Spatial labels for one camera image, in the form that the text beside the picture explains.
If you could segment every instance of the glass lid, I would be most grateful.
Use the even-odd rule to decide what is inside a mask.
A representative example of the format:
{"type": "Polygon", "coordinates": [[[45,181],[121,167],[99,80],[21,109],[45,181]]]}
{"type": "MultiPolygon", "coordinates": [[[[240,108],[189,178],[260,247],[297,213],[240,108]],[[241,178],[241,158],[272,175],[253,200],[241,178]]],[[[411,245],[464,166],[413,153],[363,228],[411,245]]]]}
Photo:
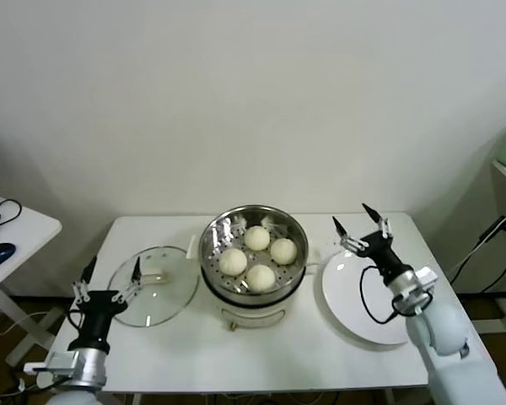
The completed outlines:
{"type": "Polygon", "coordinates": [[[153,247],[126,260],[110,279],[109,289],[130,283],[140,258],[141,290],[116,319],[130,327],[152,327],[175,317],[192,300],[199,283],[195,261],[173,246],[153,247]]]}

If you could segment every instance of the steamed bun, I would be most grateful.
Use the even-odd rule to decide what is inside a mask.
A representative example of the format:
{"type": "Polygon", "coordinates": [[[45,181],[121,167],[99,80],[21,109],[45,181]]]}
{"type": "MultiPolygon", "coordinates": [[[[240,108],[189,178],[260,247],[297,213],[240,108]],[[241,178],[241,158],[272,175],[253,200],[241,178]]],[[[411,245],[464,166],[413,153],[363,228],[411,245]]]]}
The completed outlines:
{"type": "Polygon", "coordinates": [[[253,226],[245,232],[245,245],[252,251],[264,251],[270,245],[270,234],[261,226],[253,226]]]}
{"type": "Polygon", "coordinates": [[[238,249],[227,249],[219,258],[219,269],[227,276],[237,276],[247,266],[247,257],[238,249]]]}
{"type": "Polygon", "coordinates": [[[257,264],[245,276],[249,289],[255,293],[263,293],[276,283],[276,274],[268,266],[257,264]]]}
{"type": "Polygon", "coordinates": [[[290,239],[278,239],[272,243],[270,256],[275,263],[286,266],[296,260],[298,249],[290,239]]]}

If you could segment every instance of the white table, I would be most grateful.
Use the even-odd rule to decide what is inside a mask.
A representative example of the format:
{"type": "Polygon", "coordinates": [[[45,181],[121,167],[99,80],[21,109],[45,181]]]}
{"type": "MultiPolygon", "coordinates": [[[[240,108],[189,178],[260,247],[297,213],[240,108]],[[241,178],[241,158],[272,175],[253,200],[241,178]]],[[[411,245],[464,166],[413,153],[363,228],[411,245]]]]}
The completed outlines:
{"type": "MultiPolygon", "coordinates": [[[[340,251],[331,216],[299,214],[313,255],[326,259],[340,251]]],[[[354,235],[375,229],[362,214],[337,215],[354,235]]],[[[438,275],[435,299],[459,308],[454,291],[404,213],[389,215],[394,248],[415,268],[430,266],[438,275]]],[[[106,289],[113,272],[150,246],[181,246],[200,234],[211,216],[129,217],[115,221],[101,247],[90,288],[106,289]]],[[[291,311],[276,326],[229,332],[217,316],[202,283],[192,302],[174,319],[155,327],[133,328],[113,321],[107,358],[107,392],[291,392],[424,386],[427,374],[418,351],[407,343],[392,350],[359,343],[333,327],[314,297],[317,275],[308,275],[291,311]]],[[[345,289],[357,286],[342,285],[345,289]]],[[[481,342],[469,322],[472,333],[481,342]]],[[[77,336],[64,322],[52,345],[63,352],[77,336]]],[[[482,355],[488,359],[481,345],[482,355]]],[[[50,382],[40,375],[38,384],[50,382]]]]}
{"type": "MultiPolygon", "coordinates": [[[[7,202],[0,208],[1,220],[12,218],[17,212],[17,206],[7,202]]],[[[17,250],[6,262],[0,265],[0,283],[56,236],[61,229],[62,225],[56,219],[37,213],[27,207],[23,208],[23,212],[17,219],[1,226],[0,243],[13,243],[17,250]]],[[[27,315],[0,288],[0,315],[1,313],[9,316],[13,321],[20,321],[27,315]]],[[[29,336],[6,358],[8,364],[16,365],[35,343],[49,349],[54,336],[47,332],[46,328],[52,325],[60,315],[61,312],[58,309],[53,309],[39,324],[31,318],[20,322],[19,326],[28,332],[29,336]]]]}

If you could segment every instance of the stainless steel pot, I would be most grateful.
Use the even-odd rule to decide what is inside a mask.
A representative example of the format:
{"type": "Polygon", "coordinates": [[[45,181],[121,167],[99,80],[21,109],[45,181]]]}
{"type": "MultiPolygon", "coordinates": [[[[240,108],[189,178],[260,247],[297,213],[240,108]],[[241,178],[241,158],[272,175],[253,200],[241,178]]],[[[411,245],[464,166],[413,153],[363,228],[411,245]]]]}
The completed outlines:
{"type": "Polygon", "coordinates": [[[222,213],[207,226],[199,240],[198,257],[204,281],[219,299],[242,308],[264,308],[296,291],[305,275],[308,249],[304,230],[289,214],[277,208],[246,205],[222,213]],[[270,233],[270,245],[264,251],[252,251],[244,243],[245,231],[256,225],[270,233]],[[288,266],[277,265],[270,257],[270,246],[280,238],[289,238],[298,248],[296,260],[288,266]],[[219,270],[221,253],[231,247],[241,249],[248,259],[246,270],[236,277],[219,270]],[[267,265],[276,274],[274,287],[260,294],[250,291],[245,280],[247,270],[256,264],[267,265]]]}

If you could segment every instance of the white wall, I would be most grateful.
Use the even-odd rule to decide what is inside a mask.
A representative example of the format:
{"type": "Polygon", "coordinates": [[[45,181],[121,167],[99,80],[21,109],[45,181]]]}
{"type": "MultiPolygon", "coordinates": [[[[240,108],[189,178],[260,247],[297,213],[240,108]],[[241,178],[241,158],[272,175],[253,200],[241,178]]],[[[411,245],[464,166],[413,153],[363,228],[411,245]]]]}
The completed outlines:
{"type": "Polygon", "coordinates": [[[506,1],[0,1],[0,193],[64,225],[8,285],[65,294],[118,216],[242,203],[405,210],[448,265],[505,127],[506,1]]]}

